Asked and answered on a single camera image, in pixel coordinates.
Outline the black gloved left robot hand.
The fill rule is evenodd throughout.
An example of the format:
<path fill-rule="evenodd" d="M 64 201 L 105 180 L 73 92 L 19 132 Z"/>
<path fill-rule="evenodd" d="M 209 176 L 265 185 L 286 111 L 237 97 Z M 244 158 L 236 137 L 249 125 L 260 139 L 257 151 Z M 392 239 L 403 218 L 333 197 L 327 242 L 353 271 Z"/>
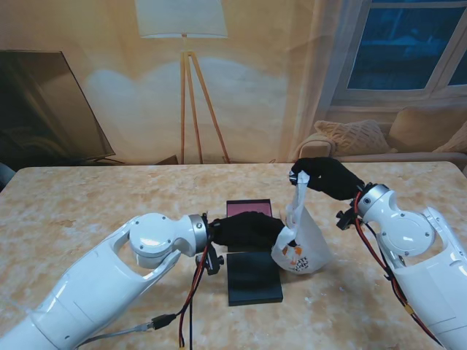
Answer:
<path fill-rule="evenodd" d="M 209 224 L 213 241 L 221 246 L 271 249 L 285 228 L 281 219 L 256 211 L 215 219 Z"/>

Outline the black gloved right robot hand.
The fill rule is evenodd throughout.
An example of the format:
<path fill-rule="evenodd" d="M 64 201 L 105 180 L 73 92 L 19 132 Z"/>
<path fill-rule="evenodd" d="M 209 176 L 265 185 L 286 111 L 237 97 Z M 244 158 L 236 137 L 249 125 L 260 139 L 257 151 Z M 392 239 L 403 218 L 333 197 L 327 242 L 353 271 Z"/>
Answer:
<path fill-rule="evenodd" d="M 300 158 L 291 171 L 294 174 L 304 171 L 309 176 L 309 189 L 338 201 L 353 199 L 365 187 L 361 179 L 332 157 Z"/>

